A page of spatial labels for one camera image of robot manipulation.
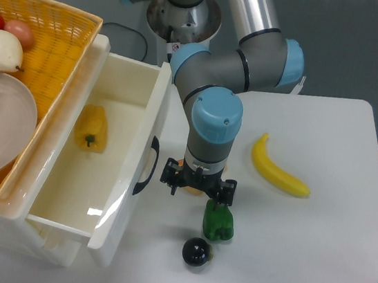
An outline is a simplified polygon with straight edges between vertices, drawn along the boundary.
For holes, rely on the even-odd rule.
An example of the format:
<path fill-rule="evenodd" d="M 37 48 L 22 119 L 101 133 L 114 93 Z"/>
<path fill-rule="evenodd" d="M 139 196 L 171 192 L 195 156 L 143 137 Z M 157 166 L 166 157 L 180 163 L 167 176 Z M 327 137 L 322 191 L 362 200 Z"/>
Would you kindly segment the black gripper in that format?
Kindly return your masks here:
<path fill-rule="evenodd" d="M 180 159 L 180 162 L 173 158 L 168 158 L 163 168 L 160 181 L 170 187 L 171 195 L 175 195 L 176 189 L 179 188 L 180 173 L 182 171 L 183 163 L 184 160 L 182 158 Z M 197 178 L 198 182 L 195 182 L 194 184 L 200 185 L 203 179 L 204 177 L 202 174 L 200 178 Z M 237 181 L 234 179 L 227 179 L 226 181 L 218 179 L 215 186 L 213 186 L 211 189 L 210 198 L 214 201 L 213 209 L 217 210 L 217 208 L 221 206 L 232 206 L 236 187 Z M 204 194 L 202 190 L 191 185 L 184 186 L 183 190 L 186 190 L 186 192 L 196 196 L 202 196 Z"/>

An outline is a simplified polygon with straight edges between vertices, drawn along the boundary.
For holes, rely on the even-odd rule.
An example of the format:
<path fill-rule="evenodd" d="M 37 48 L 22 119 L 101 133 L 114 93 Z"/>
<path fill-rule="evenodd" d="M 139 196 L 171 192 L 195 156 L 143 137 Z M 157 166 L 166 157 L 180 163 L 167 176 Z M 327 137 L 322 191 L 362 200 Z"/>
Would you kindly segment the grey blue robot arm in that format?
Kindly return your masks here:
<path fill-rule="evenodd" d="M 207 0 L 120 1 L 161 2 L 158 35 L 177 44 L 168 58 L 189 136 L 184 161 L 167 160 L 160 180 L 172 190 L 195 188 L 230 206 L 237 183 L 222 175 L 242 124 L 239 95 L 299 81 L 305 64 L 301 46 L 283 36 L 273 0 L 228 0 L 238 47 L 222 55 L 205 46 L 213 36 Z"/>

